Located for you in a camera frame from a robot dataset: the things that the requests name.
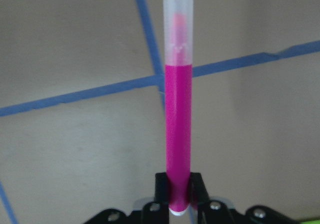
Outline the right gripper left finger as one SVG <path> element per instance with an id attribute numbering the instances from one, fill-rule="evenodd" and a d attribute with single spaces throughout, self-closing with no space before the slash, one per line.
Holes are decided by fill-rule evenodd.
<path id="1" fill-rule="evenodd" d="M 138 208 L 129 215 L 116 208 L 101 211 L 86 221 L 87 224 L 168 224 L 169 181 L 165 172 L 155 174 L 155 191 L 151 200 L 141 199 Z"/>

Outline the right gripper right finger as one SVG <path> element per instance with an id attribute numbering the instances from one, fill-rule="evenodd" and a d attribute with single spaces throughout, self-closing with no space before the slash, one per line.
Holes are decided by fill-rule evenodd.
<path id="1" fill-rule="evenodd" d="M 190 174 L 189 188 L 196 224 L 296 224 L 298 222 L 264 205 L 254 205 L 241 214 L 227 201 L 211 198 L 200 173 Z"/>

